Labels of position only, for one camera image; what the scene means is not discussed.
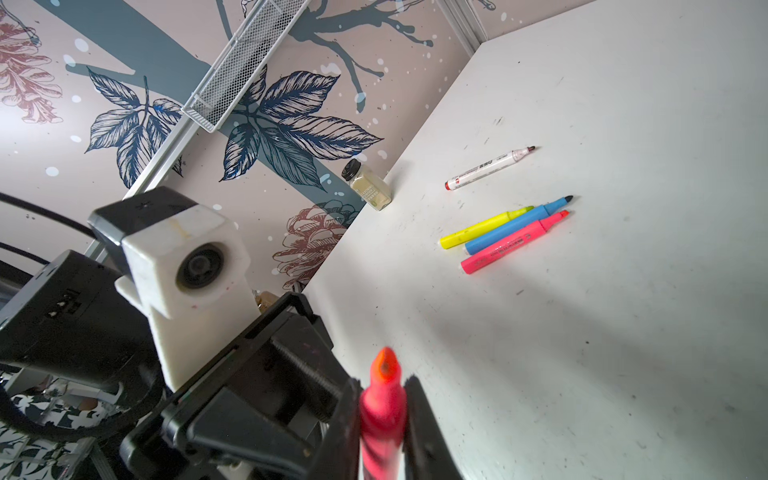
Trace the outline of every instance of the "wire mesh basket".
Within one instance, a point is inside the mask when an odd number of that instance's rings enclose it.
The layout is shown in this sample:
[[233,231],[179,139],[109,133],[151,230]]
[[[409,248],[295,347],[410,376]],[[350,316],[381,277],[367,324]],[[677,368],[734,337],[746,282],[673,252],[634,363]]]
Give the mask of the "wire mesh basket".
[[206,131],[221,128],[310,0],[258,0],[182,109]]

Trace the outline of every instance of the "red pine cone drawing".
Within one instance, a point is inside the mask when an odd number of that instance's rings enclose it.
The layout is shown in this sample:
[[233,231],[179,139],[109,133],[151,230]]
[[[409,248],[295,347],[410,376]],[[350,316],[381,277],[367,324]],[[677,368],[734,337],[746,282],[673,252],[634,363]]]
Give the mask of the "red pine cone drawing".
[[285,290],[297,280],[310,281],[355,217],[355,207],[331,200],[305,208],[288,219],[288,235],[283,239],[287,250],[272,255],[280,262],[278,271],[291,277],[283,285]]
[[61,87],[50,83],[54,77],[36,65],[51,63],[37,55],[40,39],[0,4],[0,94],[2,102],[26,111],[29,124],[61,121],[50,100],[61,97]]

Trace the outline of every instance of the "white dot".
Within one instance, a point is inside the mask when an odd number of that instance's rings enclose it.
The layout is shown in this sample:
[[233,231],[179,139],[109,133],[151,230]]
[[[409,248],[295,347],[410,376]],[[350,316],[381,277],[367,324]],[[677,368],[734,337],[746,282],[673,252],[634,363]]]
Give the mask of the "white dot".
[[79,51],[88,51],[88,43],[82,38],[77,38],[74,41],[74,47]]

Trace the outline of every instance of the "yellow marker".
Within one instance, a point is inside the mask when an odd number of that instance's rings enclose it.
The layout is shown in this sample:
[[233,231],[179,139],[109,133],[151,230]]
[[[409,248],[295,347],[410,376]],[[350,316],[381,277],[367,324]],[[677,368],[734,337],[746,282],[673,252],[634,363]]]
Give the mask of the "yellow marker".
[[472,225],[466,230],[456,232],[453,235],[448,235],[440,239],[440,244],[443,248],[451,248],[456,245],[461,245],[464,242],[469,242],[472,239],[485,235],[496,227],[500,227],[512,219],[520,217],[522,214],[526,214],[533,210],[533,207],[524,207],[514,212],[504,212],[501,215],[496,215],[493,218],[487,219],[485,222],[480,222],[477,225]]

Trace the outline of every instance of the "white camera housing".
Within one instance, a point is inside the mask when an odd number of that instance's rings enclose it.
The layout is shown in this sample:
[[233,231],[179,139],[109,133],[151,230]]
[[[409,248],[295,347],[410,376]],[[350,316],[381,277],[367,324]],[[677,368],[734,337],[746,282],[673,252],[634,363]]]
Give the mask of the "white camera housing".
[[[179,281],[187,257],[203,245],[222,254],[223,266],[207,285]],[[234,223],[195,205],[122,240],[132,279],[118,292],[148,319],[167,385],[178,390],[258,316],[245,280],[250,257]]]

